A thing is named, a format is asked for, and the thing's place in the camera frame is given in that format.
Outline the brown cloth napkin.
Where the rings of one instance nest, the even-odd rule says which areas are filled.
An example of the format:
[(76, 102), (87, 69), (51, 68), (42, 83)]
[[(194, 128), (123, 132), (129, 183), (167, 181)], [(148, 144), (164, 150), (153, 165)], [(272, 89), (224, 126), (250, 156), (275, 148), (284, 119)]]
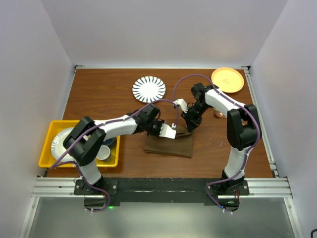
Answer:
[(146, 153), (191, 158), (193, 156), (194, 136), (185, 126), (177, 126), (174, 139), (148, 136), (144, 150)]

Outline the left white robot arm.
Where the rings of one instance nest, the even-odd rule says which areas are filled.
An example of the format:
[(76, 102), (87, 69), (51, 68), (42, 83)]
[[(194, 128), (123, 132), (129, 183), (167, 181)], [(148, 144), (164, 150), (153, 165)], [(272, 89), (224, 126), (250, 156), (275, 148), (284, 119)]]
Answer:
[(73, 158), (88, 192), (106, 194), (104, 178), (95, 162), (101, 146), (107, 139), (144, 131), (149, 135), (163, 136), (165, 123), (158, 115), (160, 109), (149, 104), (115, 119), (92, 120), (83, 117), (63, 140), (65, 152), (61, 157), (70, 155)]

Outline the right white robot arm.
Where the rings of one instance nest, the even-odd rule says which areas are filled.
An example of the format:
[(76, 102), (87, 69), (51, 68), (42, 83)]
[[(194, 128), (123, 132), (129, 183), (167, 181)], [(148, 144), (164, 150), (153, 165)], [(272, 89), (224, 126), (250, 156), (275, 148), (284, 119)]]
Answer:
[(183, 99), (174, 101), (182, 110), (182, 117), (189, 132), (201, 124), (202, 116), (209, 108), (222, 113), (227, 119), (226, 135), (231, 146), (229, 159), (221, 179), (207, 187), (214, 186), (218, 193), (231, 195), (243, 184), (248, 157), (262, 137), (257, 107), (232, 99), (217, 86), (198, 83), (191, 88), (191, 93), (196, 100), (192, 104)]

